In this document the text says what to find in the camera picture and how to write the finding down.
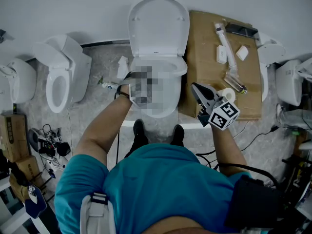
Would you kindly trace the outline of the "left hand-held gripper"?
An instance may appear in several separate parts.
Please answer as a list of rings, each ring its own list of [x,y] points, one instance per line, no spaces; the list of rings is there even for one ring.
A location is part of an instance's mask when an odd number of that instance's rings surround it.
[[[130,101],[139,109],[147,109],[152,103],[152,84],[147,78],[134,78],[129,84]]]

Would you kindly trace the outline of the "person's right forearm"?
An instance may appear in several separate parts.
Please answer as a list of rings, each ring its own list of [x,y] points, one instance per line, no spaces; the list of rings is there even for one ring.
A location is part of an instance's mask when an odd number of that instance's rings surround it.
[[[212,133],[218,163],[247,165],[229,129],[222,131],[212,126]]]

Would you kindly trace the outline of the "tall small white box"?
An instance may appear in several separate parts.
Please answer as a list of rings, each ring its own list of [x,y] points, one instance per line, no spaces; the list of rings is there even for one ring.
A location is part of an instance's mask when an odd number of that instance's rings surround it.
[[[227,62],[227,51],[226,47],[219,45],[216,48],[216,62],[220,64],[225,64]]]

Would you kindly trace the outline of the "crumpled white paper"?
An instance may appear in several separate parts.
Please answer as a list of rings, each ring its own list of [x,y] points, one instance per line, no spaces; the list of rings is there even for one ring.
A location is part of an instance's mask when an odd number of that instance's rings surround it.
[[[118,79],[124,79],[126,75],[129,73],[128,62],[129,60],[125,56],[122,56],[118,61],[118,71],[117,71]]]

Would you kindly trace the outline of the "white paper roll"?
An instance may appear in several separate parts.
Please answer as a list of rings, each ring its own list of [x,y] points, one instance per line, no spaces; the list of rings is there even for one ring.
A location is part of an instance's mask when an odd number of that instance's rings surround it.
[[[222,97],[225,97],[228,101],[234,103],[236,99],[235,92],[232,88],[225,88],[223,90],[219,90],[218,94]]]

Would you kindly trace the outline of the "blue hand-held device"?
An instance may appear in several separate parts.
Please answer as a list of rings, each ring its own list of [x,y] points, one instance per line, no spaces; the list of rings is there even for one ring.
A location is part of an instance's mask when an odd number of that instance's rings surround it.
[[[33,184],[28,185],[28,196],[25,200],[25,210],[34,219],[43,213],[47,204],[41,190]]]

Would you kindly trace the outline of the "white smart toilet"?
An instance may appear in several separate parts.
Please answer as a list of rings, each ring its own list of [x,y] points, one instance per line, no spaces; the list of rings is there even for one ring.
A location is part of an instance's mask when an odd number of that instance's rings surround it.
[[[290,105],[299,106],[303,80],[312,83],[312,58],[304,62],[299,59],[287,61],[275,71],[278,98]]]

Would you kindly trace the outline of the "person's teal shirt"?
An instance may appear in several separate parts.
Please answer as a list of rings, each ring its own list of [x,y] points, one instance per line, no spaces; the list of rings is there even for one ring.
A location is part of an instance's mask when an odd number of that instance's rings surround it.
[[[182,216],[215,233],[225,226],[234,185],[248,172],[231,176],[202,165],[188,149],[149,144],[113,169],[88,155],[73,156],[55,192],[62,234],[79,234],[83,199],[104,193],[114,208],[117,234],[141,234],[158,221]]]

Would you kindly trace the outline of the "white toilet with tank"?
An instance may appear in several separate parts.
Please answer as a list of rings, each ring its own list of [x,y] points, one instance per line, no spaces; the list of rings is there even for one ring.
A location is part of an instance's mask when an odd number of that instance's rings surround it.
[[[68,35],[57,35],[32,46],[35,58],[48,67],[47,103],[53,113],[61,113],[86,93],[92,58]]]

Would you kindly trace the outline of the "black round pouch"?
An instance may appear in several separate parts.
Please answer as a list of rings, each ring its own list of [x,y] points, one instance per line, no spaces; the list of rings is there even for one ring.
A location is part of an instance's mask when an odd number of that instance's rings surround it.
[[[59,156],[65,157],[71,152],[71,148],[67,142],[58,142],[56,143],[56,151]]]

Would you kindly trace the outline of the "small brown carton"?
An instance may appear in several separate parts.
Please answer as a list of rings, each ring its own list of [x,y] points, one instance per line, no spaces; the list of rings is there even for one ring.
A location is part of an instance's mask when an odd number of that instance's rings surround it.
[[[13,163],[26,177],[26,180],[37,186],[38,188],[43,185],[43,179],[40,175],[40,170],[37,164],[35,156],[30,155],[28,157],[22,158]],[[11,172],[9,177],[10,187],[12,188],[15,196],[25,202],[29,199],[27,185],[19,185],[17,177]]]

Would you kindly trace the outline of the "white toilet with round lid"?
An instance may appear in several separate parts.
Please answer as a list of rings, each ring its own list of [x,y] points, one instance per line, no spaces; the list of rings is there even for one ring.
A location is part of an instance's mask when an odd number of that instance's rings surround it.
[[[260,65],[263,102],[269,91],[268,67],[280,61],[285,56],[286,50],[279,41],[261,32],[257,33],[256,45]]]

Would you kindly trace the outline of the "large brown cardboard box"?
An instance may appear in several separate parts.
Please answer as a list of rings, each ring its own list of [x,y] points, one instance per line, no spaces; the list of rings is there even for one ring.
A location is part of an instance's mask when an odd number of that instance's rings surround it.
[[[229,87],[224,80],[228,64],[216,61],[216,49],[221,41],[216,33],[215,24],[227,25],[229,22],[243,25],[221,15],[201,11],[190,11],[190,31],[184,59],[188,66],[187,74],[182,77],[181,96],[178,111],[196,117],[200,106],[191,92],[193,82],[212,85],[217,90]],[[262,87],[257,46],[254,39],[228,33],[227,38],[234,52],[241,46],[248,49],[244,61],[236,58],[239,80],[247,87],[247,93],[236,92],[235,104],[240,110],[239,121],[259,120],[262,114]]]

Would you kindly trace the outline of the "person's black trousers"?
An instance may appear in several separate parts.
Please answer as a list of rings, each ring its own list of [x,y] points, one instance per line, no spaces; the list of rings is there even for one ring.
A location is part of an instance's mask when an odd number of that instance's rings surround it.
[[[170,144],[183,147],[184,146],[183,140],[184,140],[184,134],[174,135],[173,140],[171,141]],[[132,144],[132,147],[131,147],[130,151],[126,154],[125,158],[127,158],[129,155],[131,155],[138,148],[140,148],[144,145],[148,145],[148,144],[149,144],[149,141],[148,141],[148,138],[146,136],[136,135],[134,138],[134,142]]]

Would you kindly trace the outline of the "white toilet bowl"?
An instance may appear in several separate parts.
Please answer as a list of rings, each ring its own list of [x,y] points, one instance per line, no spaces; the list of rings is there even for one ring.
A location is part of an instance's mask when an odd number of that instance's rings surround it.
[[[170,115],[178,105],[180,96],[180,78],[149,78],[146,73],[133,71],[133,78],[147,78],[152,84],[152,103],[141,112],[153,118]]]

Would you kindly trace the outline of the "white rounded tankless toilet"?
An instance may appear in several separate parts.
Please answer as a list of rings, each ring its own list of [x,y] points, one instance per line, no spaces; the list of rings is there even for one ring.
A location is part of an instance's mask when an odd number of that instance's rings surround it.
[[[7,65],[0,65],[0,76],[7,78],[11,101],[21,104],[30,101],[36,90],[37,73],[27,62],[14,58]]]

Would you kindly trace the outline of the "white toilet lid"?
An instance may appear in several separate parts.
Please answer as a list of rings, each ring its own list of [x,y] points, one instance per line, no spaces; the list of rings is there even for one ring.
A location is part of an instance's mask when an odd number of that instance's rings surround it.
[[[188,9],[177,0],[140,0],[128,16],[132,54],[184,56],[189,36]]]

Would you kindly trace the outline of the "white drain pipe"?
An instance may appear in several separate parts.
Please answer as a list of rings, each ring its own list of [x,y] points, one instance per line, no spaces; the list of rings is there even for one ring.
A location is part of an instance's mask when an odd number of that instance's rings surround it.
[[[239,80],[237,63],[234,57],[232,47],[227,38],[224,24],[215,23],[214,26],[216,34],[218,35],[222,45],[225,47],[227,54],[229,68],[225,73],[224,81],[227,82],[232,88],[234,88],[240,94],[246,94],[248,90],[247,87],[243,84],[243,82]]]

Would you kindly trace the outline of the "person's left forearm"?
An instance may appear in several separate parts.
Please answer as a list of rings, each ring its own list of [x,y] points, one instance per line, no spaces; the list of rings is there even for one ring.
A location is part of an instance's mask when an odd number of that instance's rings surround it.
[[[88,155],[106,165],[107,154],[131,106],[125,96],[114,99],[86,128],[74,155]]]

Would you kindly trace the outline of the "black metal rack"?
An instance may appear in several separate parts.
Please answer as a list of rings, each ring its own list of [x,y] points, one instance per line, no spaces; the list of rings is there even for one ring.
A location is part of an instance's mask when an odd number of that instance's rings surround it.
[[[291,155],[282,160],[286,173],[281,183],[283,197],[283,233],[295,234],[312,222],[312,161]]]

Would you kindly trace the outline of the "black and grey wristband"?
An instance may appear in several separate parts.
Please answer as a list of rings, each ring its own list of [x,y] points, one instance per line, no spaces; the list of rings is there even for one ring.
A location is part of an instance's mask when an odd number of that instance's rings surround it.
[[[125,78],[119,83],[114,95],[114,99],[119,96],[125,96],[130,99],[130,85],[132,84],[133,72],[129,72]]]

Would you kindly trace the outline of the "brown printed carton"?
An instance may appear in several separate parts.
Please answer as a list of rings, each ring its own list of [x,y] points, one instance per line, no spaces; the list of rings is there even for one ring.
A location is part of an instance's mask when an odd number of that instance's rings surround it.
[[[0,115],[0,145],[12,163],[29,156],[24,115]]]

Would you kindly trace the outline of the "person's left black shoe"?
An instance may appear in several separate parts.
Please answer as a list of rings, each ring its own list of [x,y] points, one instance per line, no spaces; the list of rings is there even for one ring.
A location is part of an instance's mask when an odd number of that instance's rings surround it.
[[[139,137],[145,136],[144,123],[143,123],[143,121],[141,119],[137,119],[134,122],[133,132],[134,132],[135,137],[137,137],[137,136],[139,136]]]

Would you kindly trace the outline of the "person's right black shoe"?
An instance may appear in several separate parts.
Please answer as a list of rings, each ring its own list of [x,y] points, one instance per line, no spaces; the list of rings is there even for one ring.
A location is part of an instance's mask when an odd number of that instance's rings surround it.
[[[185,135],[185,132],[184,132],[183,127],[181,125],[177,124],[173,130],[173,140],[172,140],[171,144],[183,147],[184,146],[184,144],[183,144],[184,135]]]

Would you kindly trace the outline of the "white toilet seat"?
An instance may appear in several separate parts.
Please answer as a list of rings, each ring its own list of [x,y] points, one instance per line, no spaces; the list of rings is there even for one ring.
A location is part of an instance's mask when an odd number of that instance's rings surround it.
[[[187,73],[187,64],[182,57],[142,56],[134,57],[130,70],[149,78],[175,78]]]

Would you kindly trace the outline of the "small white square box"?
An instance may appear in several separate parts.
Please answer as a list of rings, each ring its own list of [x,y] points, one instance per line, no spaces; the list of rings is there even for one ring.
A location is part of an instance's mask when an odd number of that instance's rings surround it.
[[[248,48],[244,45],[242,45],[239,50],[236,52],[237,57],[241,60],[244,61],[248,55],[249,51]]]

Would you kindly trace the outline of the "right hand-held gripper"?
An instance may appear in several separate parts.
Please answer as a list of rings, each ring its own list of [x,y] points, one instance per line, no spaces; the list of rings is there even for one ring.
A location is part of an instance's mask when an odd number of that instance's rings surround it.
[[[197,118],[203,127],[210,124],[224,131],[235,122],[240,114],[240,110],[234,103],[220,96],[217,90],[209,84],[192,83],[191,91],[197,103],[202,107]]]

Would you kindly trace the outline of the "black waist pack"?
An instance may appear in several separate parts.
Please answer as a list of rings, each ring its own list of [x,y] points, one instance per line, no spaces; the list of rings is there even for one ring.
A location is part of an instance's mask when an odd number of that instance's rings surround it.
[[[282,193],[264,186],[260,180],[243,175],[235,184],[225,226],[273,229],[277,225]]]

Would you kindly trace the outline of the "black flat device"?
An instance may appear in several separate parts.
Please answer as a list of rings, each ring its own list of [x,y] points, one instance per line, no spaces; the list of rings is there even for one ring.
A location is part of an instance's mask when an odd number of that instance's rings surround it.
[[[251,38],[254,40],[259,40],[259,38],[257,37],[258,30],[253,27],[247,27],[247,26],[243,26],[243,25],[236,24],[233,22],[229,22],[225,26],[225,30],[226,32],[231,33],[231,34],[244,36],[244,37]]]

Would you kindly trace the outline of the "person's black shoe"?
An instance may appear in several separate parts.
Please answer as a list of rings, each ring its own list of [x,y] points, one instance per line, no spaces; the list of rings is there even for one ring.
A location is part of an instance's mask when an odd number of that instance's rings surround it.
[[[134,132],[135,137],[137,137],[137,136],[139,136],[139,137],[145,136],[144,123],[143,123],[143,121],[141,119],[137,119],[134,122],[133,132]]]
[[[183,144],[184,135],[185,135],[185,132],[184,132],[183,127],[181,125],[177,124],[173,130],[173,140],[172,140],[171,144],[183,147],[184,146],[184,144]]]

